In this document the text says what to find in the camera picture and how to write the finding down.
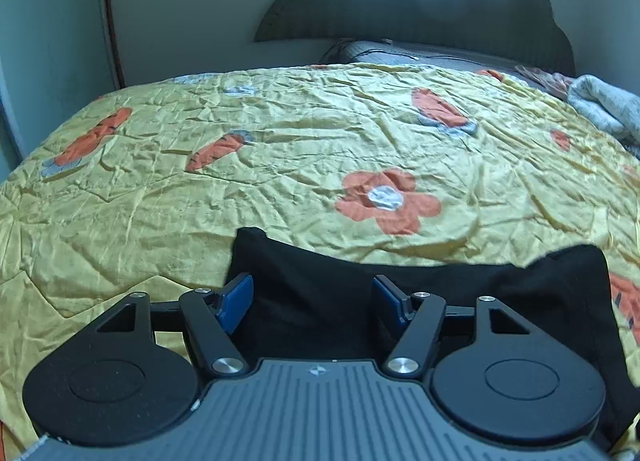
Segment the black pants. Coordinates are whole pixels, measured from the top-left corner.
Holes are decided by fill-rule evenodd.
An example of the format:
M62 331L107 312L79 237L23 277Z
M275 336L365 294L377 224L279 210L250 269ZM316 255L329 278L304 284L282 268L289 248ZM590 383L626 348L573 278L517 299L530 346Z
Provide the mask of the black pants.
M603 253L590 244L551 252L525 267L357 264L241 228L227 278L253 279L254 299L233 333L249 363L262 358L384 360L418 309L413 294L470 307L490 295L596 368L606 396L596 432L610 449L639 412L612 310Z

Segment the glass wardrobe door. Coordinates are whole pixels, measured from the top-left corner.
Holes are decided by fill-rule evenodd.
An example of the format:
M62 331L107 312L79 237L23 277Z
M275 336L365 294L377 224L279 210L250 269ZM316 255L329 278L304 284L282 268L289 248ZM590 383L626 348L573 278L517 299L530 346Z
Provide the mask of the glass wardrobe door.
M122 85L108 0L1 0L1 174Z

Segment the yellow floral quilt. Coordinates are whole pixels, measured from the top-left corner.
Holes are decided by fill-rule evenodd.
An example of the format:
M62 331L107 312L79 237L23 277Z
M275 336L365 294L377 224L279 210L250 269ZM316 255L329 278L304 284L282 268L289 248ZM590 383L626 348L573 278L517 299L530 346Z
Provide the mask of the yellow floral quilt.
M2 458L41 358L132 291L219 287L241 227L397 266L594 244L639 373L639 163L572 107L488 69L203 73L96 99L2 183Z

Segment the white crumpled blanket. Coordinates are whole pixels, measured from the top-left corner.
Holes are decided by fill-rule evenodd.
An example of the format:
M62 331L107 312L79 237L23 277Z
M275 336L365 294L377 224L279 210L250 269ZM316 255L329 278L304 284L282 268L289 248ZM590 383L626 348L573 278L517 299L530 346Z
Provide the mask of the white crumpled blanket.
M586 74L567 90L567 103L639 158L640 98Z

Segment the dark scalloped headboard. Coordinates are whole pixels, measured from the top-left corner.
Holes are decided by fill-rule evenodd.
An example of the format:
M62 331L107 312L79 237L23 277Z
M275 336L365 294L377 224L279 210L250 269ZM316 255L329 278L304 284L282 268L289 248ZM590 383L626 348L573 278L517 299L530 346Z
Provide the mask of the dark scalloped headboard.
M254 39L391 40L576 71L550 0L274 0Z

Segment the grey striped pillow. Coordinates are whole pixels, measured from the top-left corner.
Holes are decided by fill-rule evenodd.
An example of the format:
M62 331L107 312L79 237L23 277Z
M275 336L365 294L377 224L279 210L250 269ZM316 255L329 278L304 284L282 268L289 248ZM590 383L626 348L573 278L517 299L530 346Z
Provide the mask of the grey striped pillow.
M390 41L339 39L320 58L322 64L369 62L381 65L436 66L462 71L492 69L513 72L521 62L454 48Z

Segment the pink patterned cloth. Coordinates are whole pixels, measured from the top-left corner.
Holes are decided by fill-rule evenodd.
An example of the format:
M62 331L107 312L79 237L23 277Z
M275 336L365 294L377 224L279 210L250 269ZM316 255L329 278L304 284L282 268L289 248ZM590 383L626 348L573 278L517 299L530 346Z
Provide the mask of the pink patterned cloth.
M516 65L515 70L524 78L540 85L548 94L565 102L568 89L574 82L573 78L565 77L562 73L548 72L536 67Z

